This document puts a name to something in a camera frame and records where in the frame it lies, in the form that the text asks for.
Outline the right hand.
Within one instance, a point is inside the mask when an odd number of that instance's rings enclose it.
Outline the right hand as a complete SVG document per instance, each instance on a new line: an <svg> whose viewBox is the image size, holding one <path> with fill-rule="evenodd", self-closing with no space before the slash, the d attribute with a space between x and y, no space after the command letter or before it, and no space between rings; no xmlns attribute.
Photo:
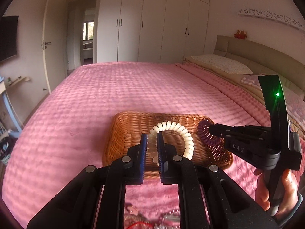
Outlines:
<svg viewBox="0 0 305 229"><path fill-rule="evenodd" d="M255 191L255 201L267 211L270 208L269 191L264 182L264 174L262 170L256 169L255 176L258 176L258 184ZM282 175L282 184L285 189L285 194L281 204L279 205L278 212L275 215L277 219L282 219L288 215L298 201L298 182L296 176L291 170L285 170Z"/></svg>

